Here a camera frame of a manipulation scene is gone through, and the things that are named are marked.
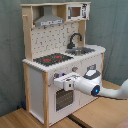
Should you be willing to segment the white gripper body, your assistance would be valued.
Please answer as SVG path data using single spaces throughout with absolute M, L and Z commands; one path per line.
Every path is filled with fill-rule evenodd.
M 54 80 L 54 84 L 63 89 L 69 91 L 74 89 L 74 82 L 78 78 L 78 75 L 62 76 Z

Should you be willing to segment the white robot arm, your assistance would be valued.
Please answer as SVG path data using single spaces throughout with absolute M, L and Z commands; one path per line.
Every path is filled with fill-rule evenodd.
M 94 97 L 128 99 L 128 79 L 117 90 L 107 89 L 102 86 L 101 73 L 97 70 L 88 70 L 84 76 L 72 72 L 55 78 L 54 84 L 65 91 L 78 90 Z

